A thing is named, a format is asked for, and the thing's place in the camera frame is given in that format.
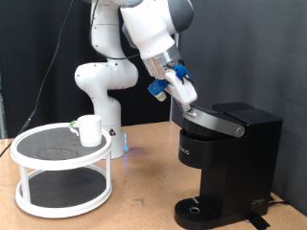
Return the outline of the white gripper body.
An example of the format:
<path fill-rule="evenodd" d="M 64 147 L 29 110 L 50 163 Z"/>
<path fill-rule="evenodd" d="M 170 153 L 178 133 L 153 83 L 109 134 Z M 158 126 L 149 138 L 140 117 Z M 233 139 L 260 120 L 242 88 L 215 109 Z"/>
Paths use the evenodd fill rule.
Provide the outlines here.
<path fill-rule="evenodd" d="M 198 98 L 193 84 L 187 79 L 180 80 L 174 70 L 169 70 L 165 74 L 165 79 L 168 82 L 165 91 L 177 100 L 182 111 L 189 111 L 191 103 Z"/>

